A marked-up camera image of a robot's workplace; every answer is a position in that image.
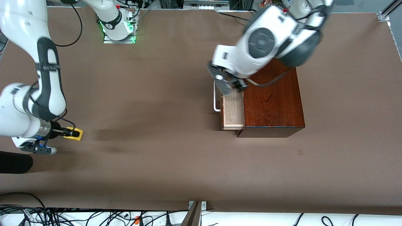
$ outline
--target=black cable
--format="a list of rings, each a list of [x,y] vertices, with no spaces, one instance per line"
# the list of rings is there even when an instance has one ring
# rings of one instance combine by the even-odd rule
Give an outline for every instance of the black cable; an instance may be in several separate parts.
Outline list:
[[[156,217],[156,218],[154,218],[151,222],[148,222],[147,224],[145,224],[144,226],[147,226],[147,225],[149,225],[150,223],[154,223],[154,221],[155,220],[157,220],[157,219],[159,219],[159,218],[161,218],[161,217],[163,217],[163,216],[166,216],[166,215],[168,215],[168,214],[172,214],[172,213],[177,213],[177,212],[186,212],[186,211],[188,211],[188,210],[176,210],[176,211],[170,211],[170,212],[168,212],[168,213],[166,213],[166,214],[162,214],[162,215],[160,215],[159,217]]]
[[[113,212],[113,214],[111,214],[108,218],[106,218],[104,221],[102,221],[102,223],[99,225],[99,226],[101,226],[103,223],[105,223],[106,222],[106,225],[107,225],[107,222],[109,222],[109,220],[111,219],[111,217],[113,216],[113,215],[115,215],[116,214],[116,212]]]
[[[234,20],[235,20],[238,24],[243,25],[243,26],[246,26],[246,25],[240,23],[236,18],[234,18]]]
[[[68,112],[68,110],[67,110],[67,108],[66,108],[66,110],[64,111],[64,114],[62,115],[62,116],[60,116],[60,118],[63,118],[65,115],[67,115],[67,112]]]
[[[35,221],[29,220],[28,218],[27,218],[27,221],[28,221],[29,223],[35,223],[35,224],[42,223],[44,226],[50,225],[50,223],[52,223],[52,222],[51,222],[51,221],[49,222],[49,221],[47,221],[47,220],[43,220],[42,216],[40,215],[40,212],[42,212],[42,213],[44,213],[44,214],[53,214],[53,215],[56,215],[58,218],[63,218],[64,221],[58,220],[58,221],[56,221],[56,222],[57,222],[57,223],[62,223],[62,224],[67,224],[67,225],[69,225],[69,226],[74,226],[71,222],[76,222],[76,221],[87,221],[87,223],[88,223],[90,219],[92,219],[92,218],[94,218],[94,217],[97,217],[97,216],[99,216],[99,215],[101,215],[101,214],[103,213],[103,212],[95,212],[95,213],[93,213],[88,219],[84,219],[84,220],[68,220],[68,219],[66,219],[65,217],[61,216],[61,214],[57,214],[57,213],[55,213],[54,211],[51,212],[51,211],[49,211],[49,210],[43,210],[43,209],[32,208],[32,207],[15,206],[15,205],[0,205],[0,206],[5,207],[5,208],[2,209],[1,211],[5,212],[6,214],[12,213],[12,212],[17,211],[17,210],[20,210],[20,211],[32,210],[32,211],[29,212],[29,213],[31,214],[31,213],[35,212],[35,213],[37,214],[37,217],[38,217],[38,216],[40,217],[41,221],[39,222],[39,221],[37,220],[37,221],[35,222]]]
[[[70,44],[67,44],[67,45],[58,45],[58,44],[55,44],[56,46],[59,46],[59,47],[67,47],[67,46],[74,45],[74,44],[80,39],[80,37],[81,37],[81,35],[82,35],[82,20],[81,20],[80,14],[79,14],[78,11],[75,9],[75,7],[73,6],[73,4],[70,4],[70,5],[71,5],[71,7],[73,7],[74,11],[76,12],[76,14],[77,14],[77,16],[78,16],[78,19],[80,20],[80,25],[81,25],[80,34],[78,35],[78,38],[77,38],[75,41],[73,41],[72,43],[70,43]]]
[[[299,224],[299,221],[300,221],[301,217],[303,216],[303,214],[304,214],[304,213],[301,213],[301,214],[299,215],[299,217],[297,218],[296,223],[295,223],[293,226],[297,226],[297,225]]]
[[[43,202],[38,197],[36,197],[35,195],[28,193],[28,192],[9,192],[9,193],[0,195],[0,197],[6,196],[6,195],[29,195],[29,196],[34,197],[40,203],[40,205],[43,207],[43,209],[46,208],[45,205],[43,204]]]
[[[138,15],[139,15],[139,8],[137,8],[137,13],[135,14],[135,16],[130,17],[129,20],[131,20],[132,18],[135,18]]]
[[[33,197],[36,197],[36,196],[34,196],[34,195],[32,195],[32,194],[29,194],[29,193],[25,193],[25,192],[17,192],[18,194],[27,194],[27,195],[31,195],[31,196],[33,196]],[[32,208],[32,207],[23,207],[23,206],[16,206],[16,205],[0,205],[0,206],[4,206],[4,207],[7,207],[7,208],[9,208],[9,207],[11,207],[12,209],[11,210],[8,210],[7,212],[5,212],[4,210],[4,212],[6,213],[6,214],[10,214],[10,213],[12,213],[12,212],[15,212],[15,211],[17,211],[17,210],[19,210],[19,211],[22,211],[22,212],[24,212],[24,216],[25,216],[25,219],[26,219],[26,221],[28,221],[29,222],[29,224],[30,223],[35,223],[35,224],[37,224],[37,223],[42,223],[43,224],[43,226],[47,226],[47,214],[45,214],[45,212],[47,212],[47,211],[45,211],[45,208],[43,208],[43,209],[40,209],[40,208]],[[40,217],[40,219],[41,219],[41,222],[38,222],[38,220],[36,221],[36,222],[34,222],[34,221],[31,221],[29,218],[28,218],[28,216],[27,216],[27,214],[25,213],[25,211],[28,211],[28,213],[29,214],[32,214],[33,212],[35,212],[36,214],[37,214],[37,216],[36,217]],[[44,212],[44,217],[45,217],[45,220],[43,220],[43,218],[42,218],[42,216],[40,215],[40,212]]]
[[[96,214],[96,212],[93,213],[91,216],[89,216],[88,220],[87,220],[86,223],[85,223],[85,226],[88,226],[89,220],[90,220],[95,214]]]
[[[36,100],[33,99],[32,95],[31,95],[31,91],[32,91],[32,88],[33,88],[36,84],[38,84],[38,81],[35,81],[35,82],[31,85],[31,87],[29,88],[29,90],[28,90],[30,100],[31,100],[34,104],[36,104],[37,106],[39,106],[40,108],[42,108],[43,110],[45,110],[46,112],[48,112],[49,114],[52,114],[52,113],[49,112],[47,109],[45,109],[44,107],[42,107]],[[65,122],[70,123],[70,124],[73,126],[73,129],[72,129],[72,130],[75,130],[76,125],[75,125],[72,121],[67,120],[67,119],[65,119],[65,118],[63,118],[63,117],[60,117],[60,116],[58,116],[58,115],[55,115],[55,116],[56,116],[56,118],[58,118],[58,119],[60,119],[60,120],[63,120],[63,121],[65,121]]]
[[[234,17],[234,18],[237,18],[237,19],[241,19],[241,20],[244,20],[244,21],[250,21],[250,20],[248,20],[248,19],[244,19],[244,18],[241,18],[241,17],[238,17],[238,16],[233,16],[233,15],[226,14],[226,13],[223,13],[223,12],[220,12],[219,14],[222,14],[222,15],[225,15],[225,16],[231,16],[231,17]]]
[[[286,74],[288,74],[293,68],[288,68],[285,72],[283,72],[282,74],[276,76],[273,80],[265,83],[265,84],[258,84],[255,81],[251,80],[250,78],[246,78],[247,81],[249,81],[251,84],[255,85],[255,86],[260,86],[260,87],[265,87],[265,86],[270,86],[272,84],[274,84],[275,82],[279,81],[281,78],[283,78]]]
[[[327,225],[327,224],[324,222],[324,219],[327,219],[327,220],[331,223],[331,225]],[[321,222],[322,222],[322,224],[325,225],[325,226],[334,226],[334,224],[332,223],[331,219],[329,219],[329,217],[327,217],[327,216],[321,217]]]
[[[4,48],[6,47],[6,44],[8,43],[8,39],[6,41],[6,43],[4,44],[3,48],[1,48],[0,52],[3,52]]]
[[[358,216],[359,214],[356,214],[354,217],[353,217],[353,219],[352,219],[352,226],[355,226],[355,219],[356,219],[356,217]]]
[[[128,6],[128,7],[130,7],[130,6],[136,6],[136,5],[130,5],[130,4],[128,4],[128,3],[124,3],[124,2],[122,2],[122,1],[120,1],[120,0],[116,0],[116,1],[120,2],[121,4],[126,5],[126,6]]]
[[[172,226],[172,222],[170,222],[169,212],[166,212],[166,225],[165,226]]]

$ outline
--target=yellow block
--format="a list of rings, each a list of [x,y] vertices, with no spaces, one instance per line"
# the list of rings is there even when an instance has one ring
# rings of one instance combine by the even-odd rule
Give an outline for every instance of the yellow block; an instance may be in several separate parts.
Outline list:
[[[64,137],[64,138],[80,141],[80,140],[81,140],[81,137],[82,137],[82,132],[83,132],[83,131],[80,130],[80,129],[78,129],[78,128],[75,128],[74,130],[80,132],[80,136],[79,136],[79,137]]]

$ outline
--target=power cord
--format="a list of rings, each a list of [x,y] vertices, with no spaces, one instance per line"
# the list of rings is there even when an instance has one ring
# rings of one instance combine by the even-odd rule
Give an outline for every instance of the power cord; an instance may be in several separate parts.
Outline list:
[[[283,72],[282,74],[276,76],[273,80],[265,83],[265,84],[258,84],[257,82],[251,80],[250,78],[246,78],[247,81],[249,81],[251,84],[255,85],[255,86],[259,86],[259,87],[266,87],[266,86],[270,86],[272,84],[274,84],[275,82],[279,81],[281,78],[283,78],[285,75],[287,75],[293,68],[288,68],[285,72]]]
[[[116,0],[116,1],[120,2],[120,3],[123,4],[123,5],[126,5],[126,6],[128,6],[128,7],[130,7],[130,6],[136,6],[136,5],[130,5],[130,4],[128,4],[128,3],[124,3],[124,2],[122,2],[122,1],[120,1],[120,0]]]
[[[234,16],[234,15],[230,15],[230,14],[226,14],[226,13],[223,13],[223,12],[220,12],[219,14],[222,14],[222,15],[225,15],[225,16],[231,16],[231,17],[234,17],[234,18],[237,18],[237,19],[241,19],[241,20],[244,20],[244,21],[250,21],[250,20],[248,20],[248,19],[244,19],[244,18],[242,18],[242,17],[238,17],[238,16]]]
[[[78,38],[77,38],[75,41],[73,41],[72,43],[70,43],[70,44],[67,44],[67,45],[58,45],[58,44],[55,44],[56,46],[59,46],[59,47],[67,47],[67,46],[74,45],[74,44],[81,38],[81,35],[82,35],[82,20],[81,20],[80,14],[79,14],[78,11],[75,9],[75,7],[73,6],[73,4],[70,4],[70,5],[71,5],[71,7],[73,7],[74,11],[76,12],[76,14],[77,14],[77,16],[78,16],[78,19],[80,20],[80,25],[81,25],[80,34],[78,35]]]
[[[157,219],[159,219],[159,218],[161,218],[161,217],[163,217],[163,216],[166,216],[166,215],[168,215],[168,214],[177,213],[177,212],[186,212],[186,211],[188,211],[188,210],[176,210],[176,211],[167,212],[166,214],[162,214],[162,215],[160,215],[159,217],[154,218],[151,222],[148,222],[148,223],[145,224],[144,226],[147,226],[147,225],[149,225],[149,224],[151,224],[151,223],[153,224],[155,220],[157,220]]]
[[[24,212],[24,219],[20,222],[20,224],[18,226],[25,226],[26,222],[28,222],[28,224],[30,226],[31,226],[31,223],[42,224],[43,226],[61,226],[63,224],[66,226],[74,226],[72,224],[72,222],[84,222],[84,221],[86,221],[85,226],[88,226],[90,219],[95,218],[104,213],[103,211],[97,210],[88,219],[69,220],[62,216],[62,214],[64,212],[68,211],[68,209],[65,209],[64,211],[62,211],[60,213],[56,213],[56,208],[47,209],[45,207],[45,205],[43,204],[43,202],[38,197],[36,197],[35,195],[30,194],[30,193],[10,192],[10,193],[0,195],[0,197],[6,196],[6,195],[13,195],[13,194],[22,194],[22,195],[32,196],[40,203],[40,206],[41,206],[41,208],[33,208],[33,207],[23,207],[20,205],[0,205],[0,216],[2,216],[4,214],[10,214],[15,211]],[[37,214],[35,220],[29,219],[29,216],[33,213]],[[130,217],[128,219],[125,218],[124,216],[121,216],[122,213],[123,212],[111,212],[111,215],[109,217],[107,217],[99,226],[102,226],[105,222],[107,223],[106,226],[109,226],[113,220],[122,221],[125,226],[127,226],[131,221],[133,221],[132,224],[130,225],[130,226],[132,226],[138,220],[138,218],[132,219],[131,213],[130,213]],[[140,220],[142,221],[142,219],[144,219],[144,218],[151,218],[152,220],[150,223],[152,223],[152,225],[153,225],[154,218],[152,216],[143,216],[144,213],[146,213],[146,212],[141,212]]]
[[[358,216],[359,214],[356,214],[354,217],[353,217],[353,219],[352,219],[352,226],[355,226],[355,219],[356,219],[356,217]]]
[[[324,219],[327,219],[331,225],[326,224],[326,223],[324,222]],[[327,216],[321,217],[321,222],[322,222],[322,224],[325,225],[325,226],[334,226],[334,224],[332,223],[331,219],[329,219],[329,217],[327,217]]]
[[[300,215],[299,215],[299,217],[297,218],[297,220],[296,220],[296,223],[293,225],[293,226],[297,226],[298,224],[299,224],[299,221],[300,221],[300,219],[301,219],[301,217],[304,215],[304,213],[301,213]]]
[[[52,113],[49,112],[47,109],[45,109],[44,107],[42,107],[36,100],[33,99],[33,97],[32,97],[31,94],[32,94],[32,89],[33,89],[33,87],[34,87],[36,84],[38,84],[38,81],[34,82],[34,83],[31,85],[31,87],[29,88],[29,90],[28,90],[30,100],[31,100],[35,105],[37,105],[37,106],[39,106],[40,108],[42,108],[44,111],[48,112],[49,114],[52,114]],[[56,115],[56,118],[57,118],[58,120],[60,119],[60,120],[63,120],[63,121],[65,121],[65,122],[67,122],[67,123],[70,123],[70,124],[73,126],[73,129],[72,129],[72,130],[75,130],[76,125],[75,125],[72,121],[63,118],[66,114],[67,114],[67,113],[65,112],[65,113],[63,114],[63,116],[58,116],[58,115]]]
[[[170,216],[169,216],[169,212],[166,212],[166,226],[172,226],[172,223],[170,222]]]
[[[8,43],[8,39],[7,39],[6,43],[2,43],[2,44],[4,44],[4,45],[3,45],[3,48],[1,48],[0,52],[3,52],[3,50],[4,50],[4,48],[6,47],[6,44],[7,44],[7,43]]]

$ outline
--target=black object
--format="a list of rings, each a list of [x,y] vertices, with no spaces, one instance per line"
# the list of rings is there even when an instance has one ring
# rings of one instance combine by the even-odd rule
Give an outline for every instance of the black object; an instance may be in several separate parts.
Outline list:
[[[241,17],[238,17],[238,16],[233,16],[233,15],[226,14],[226,13],[223,13],[223,12],[220,12],[219,14],[222,14],[222,15],[225,15],[225,16],[231,16],[231,17],[234,17],[234,18],[237,18],[237,19],[240,19],[240,20],[244,20],[244,21],[249,21],[248,19],[244,19],[244,18],[241,18]]]
[[[258,28],[248,38],[248,53],[253,58],[262,58],[269,55],[275,46],[273,33],[264,28]]]
[[[352,226],[355,226],[355,219],[356,219],[356,217],[358,216],[359,214],[356,214],[354,217],[353,217],[353,219],[352,219]]]
[[[166,212],[166,226],[172,226],[172,223],[170,222],[170,216],[169,216],[169,212]]]
[[[75,0],[60,0],[64,4],[75,4],[77,3]]]
[[[278,60],[288,68],[297,67],[304,64],[304,62],[306,62],[308,58],[313,54],[315,48],[320,42],[320,38],[321,33],[315,32],[302,44],[298,45],[296,48],[294,48],[283,57],[278,58]]]
[[[100,21],[106,29],[113,30],[115,28],[115,26],[120,23],[120,21],[122,19],[122,13],[120,10],[118,10],[118,12],[119,12],[119,14],[117,15],[117,17],[114,20],[112,20],[112,21],[101,20]]]
[[[24,147],[20,148],[24,152],[32,152],[34,154],[51,154],[51,148],[40,144],[39,140],[35,143],[27,143]]]
[[[233,87],[237,90],[237,92],[242,92],[248,87],[245,81],[241,78],[232,76],[232,80],[233,80]]]
[[[300,221],[301,217],[303,216],[303,214],[304,214],[304,213],[301,213],[301,214],[299,215],[299,217],[297,218],[296,223],[295,223],[293,226],[297,226],[297,225],[299,224],[299,221]]]
[[[26,173],[32,164],[32,157],[27,154],[0,151],[0,173]]]
[[[331,225],[327,225],[327,224],[324,222],[324,219],[327,219]],[[321,217],[321,222],[322,222],[322,224],[325,225],[325,226],[334,226],[334,224],[332,223],[331,219],[329,219],[329,217],[327,217],[327,216]]]
[[[80,20],[80,25],[81,25],[80,34],[78,35],[77,39],[76,39],[75,41],[73,41],[72,43],[70,43],[70,44],[67,44],[67,45],[58,45],[58,44],[55,44],[55,45],[58,46],[58,47],[67,47],[67,46],[71,46],[71,45],[75,44],[75,43],[80,39],[80,37],[81,37],[81,35],[82,35],[82,20],[81,20],[80,14],[78,13],[78,11],[75,9],[75,7],[74,7],[72,4],[70,4],[70,5],[71,5],[71,7],[74,9],[74,11],[76,12],[76,14],[77,14],[77,16],[78,16],[78,19]]]
[[[56,118],[56,116],[50,113],[49,110],[49,99],[51,90],[50,71],[57,71],[59,81],[62,80],[62,77],[60,75],[59,56],[55,44],[52,42],[52,40],[46,37],[40,38],[37,42],[37,46],[38,46],[37,50],[39,56],[39,64],[36,65],[36,68],[41,69],[40,71],[41,71],[42,93],[39,95],[38,99],[36,99],[36,102],[38,104],[32,107],[32,114],[37,118],[48,121]],[[48,59],[49,50],[52,50],[54,52],[54,55],[56,56],[56,64],[49,63]],[[65,99],[62,84],[60,83],[59,85],[63,98]],[[27,100],[30,96],[31,95],[25,96],[24,103],[28,103]],[[24,105],[24,110],[26,112],[29,111],[27,104]]]

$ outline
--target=brown table surface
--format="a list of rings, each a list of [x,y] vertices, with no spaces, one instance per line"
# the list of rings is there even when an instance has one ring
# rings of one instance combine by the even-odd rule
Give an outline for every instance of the brown table surface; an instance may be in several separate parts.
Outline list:
[[[241,139],[220,130],[205,68],[217,44],[240,37],[235,19],[152,10],[136,44],[110,45],[94,12],[78,10],[81,39],[58,49],[66,118],[82,141],[52,140],[59,152],[33,156],[32,173],[0,175],[1,193],[32,192],[57,207],[166,210],[202,199],[219,211],[401,213],[402,64],[375,14],[333,14],[297,68],[305,129]],[[79,22],[72,9],[51,8],[49,29],[67,44]],[[9,44],[1,88],[35,78],[30,57]],[[16,151],[10,138],[0,144]]]

